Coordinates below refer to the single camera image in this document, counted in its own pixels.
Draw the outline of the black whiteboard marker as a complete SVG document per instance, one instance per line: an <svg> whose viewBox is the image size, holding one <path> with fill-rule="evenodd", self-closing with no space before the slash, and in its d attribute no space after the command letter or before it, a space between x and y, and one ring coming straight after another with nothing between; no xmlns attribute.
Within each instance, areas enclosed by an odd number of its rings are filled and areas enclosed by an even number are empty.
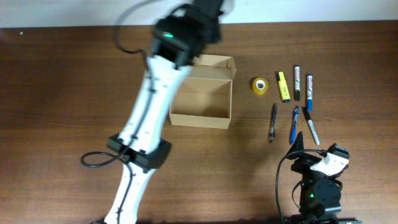
<svg viewBox="0 0 398 224"><path fill-rule="evenodd" d="M295 100L300 101L300 67L296 65L294 67L295 75Z"/></svg>

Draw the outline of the blue whiteboard marker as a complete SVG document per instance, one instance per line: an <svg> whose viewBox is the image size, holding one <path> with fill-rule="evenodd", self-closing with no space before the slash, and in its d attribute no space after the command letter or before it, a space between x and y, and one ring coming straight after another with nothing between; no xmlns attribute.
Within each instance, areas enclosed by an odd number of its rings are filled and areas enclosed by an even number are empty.
<svg viewBox="0 0 398 224"><path fill-rule="evenodd" d="M307 75L307 109L313 109L313 75Z"/></svg>

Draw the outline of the yellow highlighter marker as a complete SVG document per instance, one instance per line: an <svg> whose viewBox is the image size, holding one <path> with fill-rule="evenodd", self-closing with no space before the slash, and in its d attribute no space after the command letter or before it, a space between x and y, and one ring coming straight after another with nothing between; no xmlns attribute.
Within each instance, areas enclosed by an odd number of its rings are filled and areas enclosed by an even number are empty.
<svg viewBox="0 0 398 224"><path fill-rule="evenodd" d="M283 72L278 72L277 74L277 79L278 79L278 84L279 84L279 90L280 90L280 95L282 98L283 103L289 103L290 102L290 94L289 94L289 89L287 87L287 83L285 80L285 76Z"/></svg>

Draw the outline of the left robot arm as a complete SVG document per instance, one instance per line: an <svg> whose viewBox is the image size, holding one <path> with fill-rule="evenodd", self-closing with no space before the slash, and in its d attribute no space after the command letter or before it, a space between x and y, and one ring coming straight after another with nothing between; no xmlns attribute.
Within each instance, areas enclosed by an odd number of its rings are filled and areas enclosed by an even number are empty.
<svg viewBox="0 0 398 224"><path fill-rule="evenodd" d="M221 40L219 18L224 13L223 5L223 0L194 0L177 6L154 26L150 49L138 49L145 65L142 85L125 127L109 138L107 147L114 152L99 152L109 160L98 164L80 159L89 168L114 161L123 165L111 210L99 223L137 221L147 184L171 150L171 143L161 138L166 115L180 85L191 73L194 60L208 44Z"/></svg>

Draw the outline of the yellow tape roll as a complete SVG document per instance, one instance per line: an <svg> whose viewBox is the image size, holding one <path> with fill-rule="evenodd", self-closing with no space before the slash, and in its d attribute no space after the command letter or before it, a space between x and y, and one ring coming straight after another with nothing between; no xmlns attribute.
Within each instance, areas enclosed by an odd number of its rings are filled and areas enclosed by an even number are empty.
<svg viewBox="0 0 398 224"><path fill-rule="evenodd" d="M252 83L252 90L257 95L263 95L268 90L269 84L264 78L256 78Z"/></svg>

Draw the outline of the cardboard box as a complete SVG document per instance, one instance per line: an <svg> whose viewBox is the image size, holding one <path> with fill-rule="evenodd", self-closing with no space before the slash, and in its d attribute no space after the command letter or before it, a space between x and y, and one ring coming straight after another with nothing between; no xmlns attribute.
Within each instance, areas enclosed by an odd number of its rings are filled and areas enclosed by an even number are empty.
<svg viewBox="0 0 398 224"><path fill-rule="evenodd" d="M174 126L228 129L231 122L234 58L201 55L170 105Z"/></svg>

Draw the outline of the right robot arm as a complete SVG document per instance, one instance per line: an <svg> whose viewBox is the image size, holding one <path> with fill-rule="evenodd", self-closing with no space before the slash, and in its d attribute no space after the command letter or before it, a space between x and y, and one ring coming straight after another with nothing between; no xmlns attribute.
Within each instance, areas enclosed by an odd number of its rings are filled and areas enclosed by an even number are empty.
<svg viewBox="0 0 398 224"><path fill-rule="evenodd" d="M355 224L355 218L338 218L343 184L338 177L348 168L348 150L332 144L327 150L316 150L319 156L309 153L303 145L303 134L287 153L287 159L294 163L291 171L302 175L296 187L300 188L298 215L292 215L287 222L296 224Z"/></svg>

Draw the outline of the black ballpoint pen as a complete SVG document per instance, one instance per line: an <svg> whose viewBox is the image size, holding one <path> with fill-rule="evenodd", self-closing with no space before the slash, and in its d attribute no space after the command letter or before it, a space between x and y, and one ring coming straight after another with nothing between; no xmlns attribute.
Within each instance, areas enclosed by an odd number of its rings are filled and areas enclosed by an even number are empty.
<svg viewBox="0 0 398 224"><path fill-rule="evenodd" d="M277 104L274 103L272 107L272 114L271 114L271 126L269 131L269 142L272 142L275 138L275 121L276 121L276 114L277 114Z"/></svg>

